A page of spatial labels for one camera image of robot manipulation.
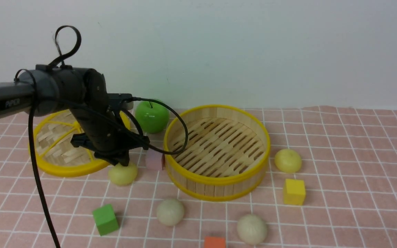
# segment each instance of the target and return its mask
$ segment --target bamboo steamer basket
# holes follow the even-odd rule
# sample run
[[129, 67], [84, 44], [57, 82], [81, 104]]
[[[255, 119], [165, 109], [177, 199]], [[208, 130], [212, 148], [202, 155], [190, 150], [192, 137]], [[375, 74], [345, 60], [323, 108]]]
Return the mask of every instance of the bamboo steamer basket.
[[[120, 116], [130, 129], [126, 115], [120, 112]], [[38, 167], [59, 177], [85, 176], [106, 168], [109, 163], [95, 158], [93, 151], [73, 147], [71, 137], [79, 133], [83, 130], [69, 110], [47, 116], [33, 131]]]
[[[247, 195], [263, 180], [271, 140], [264, 125], [246, 111], [205, 105], [181, 114], [188, 127], [186, 150], [166, 155], [172, 182], [184, 193], [206, 201], [229, 201]], [[178, 118], [164, 136], [164, 149], [175, 151], [185, 133]]]

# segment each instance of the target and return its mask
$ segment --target green cube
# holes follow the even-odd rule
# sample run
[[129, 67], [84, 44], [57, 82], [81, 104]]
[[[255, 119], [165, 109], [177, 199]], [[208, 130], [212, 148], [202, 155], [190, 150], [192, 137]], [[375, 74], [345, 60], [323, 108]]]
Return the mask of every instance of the green cube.
[[119, 229], [116, 216], [111, 204], [93, 211], [94, 222], [98, 228], [99, 235], [104, 236]]

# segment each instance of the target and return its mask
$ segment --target green apple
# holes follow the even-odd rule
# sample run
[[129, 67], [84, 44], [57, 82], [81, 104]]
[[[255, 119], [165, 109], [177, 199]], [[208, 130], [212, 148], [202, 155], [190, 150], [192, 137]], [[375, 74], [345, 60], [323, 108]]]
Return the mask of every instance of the green apple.
[[140, 102], [135, 113], [142, 130], [151, 134], [162, 132], [170, 121], [167, 108], [155, 102]]

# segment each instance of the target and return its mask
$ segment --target pink checkered tablecloth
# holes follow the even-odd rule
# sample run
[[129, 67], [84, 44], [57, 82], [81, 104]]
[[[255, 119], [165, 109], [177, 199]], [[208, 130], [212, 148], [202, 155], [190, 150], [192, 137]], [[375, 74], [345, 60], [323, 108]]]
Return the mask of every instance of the pink checkered tablecloth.
[[[145, 169], [141, 149], [131, 153], [139, 177], [128, 187], [111, 184], [107, 169], [72, 179], [42, 174], [62, 247], [202, 248], [204, 237], [219, 236], [227, 248], [247, 248], [237, 237], [236, 221], [255, 213], [269, 227], [258, 248], [397, 248], [397, 111], [328, 106], [247, 111], [265, 124], [272, 152], [262, 184], [235, 201], [185, 195], [165, 171]], [[150, 138], [161, 145], [162, 135]], [[1, 119], [0, 248], [53, 247], [27, 146], [27, 115]], [[296, 174], [281, 173], [273, 163], [274, 154], [288, 147], [304, 159]], [[304, 206], [283, 204], [286, 178], [305, 181]], [[167, 197], [186, 207], [185, 219], [174, 228], [155, 217], [157, 204]], [[113, 205], [121, 228], [100, 237], [91, 211], [104, 204]]]

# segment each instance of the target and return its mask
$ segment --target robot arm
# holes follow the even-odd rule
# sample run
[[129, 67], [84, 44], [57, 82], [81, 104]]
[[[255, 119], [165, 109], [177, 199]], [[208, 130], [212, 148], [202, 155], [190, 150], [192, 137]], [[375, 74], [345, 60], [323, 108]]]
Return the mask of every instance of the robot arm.
[[[127, 98], [131, 98], [130, 94], [108, 94], [104, 76], [94, 69], [71, 66], [51, 68], [48, 65], [37, 65], [36, 69], [30, 72], [36, 81], [36, 92], [33, 78], [27, 72], [19, 75], [12, 83], [0, 83], [0, 118], [28, 112], [35, 94], [39, 99], [48, 97], [85, 105], [118, 124], [121, 124], [121, 121], [118, 122], [120, 118], [116, 117], [111, 105], [124, 102], [121, 107], [129, 109], [127, 104], [131, 104], [127, 102]], [[125, 137], [132, 134], [119, 132], [103, 118], [56, 101], [41, 101], [34, 115], [45, 116], [65, 109], [71, 111], [85, 132], [75, 135], [72, 144], [95, 151], [97, 158], [114, 165], [118, 162], [127, 165], [129, 160], [127, 151], [141, 146], [134, 139]]]

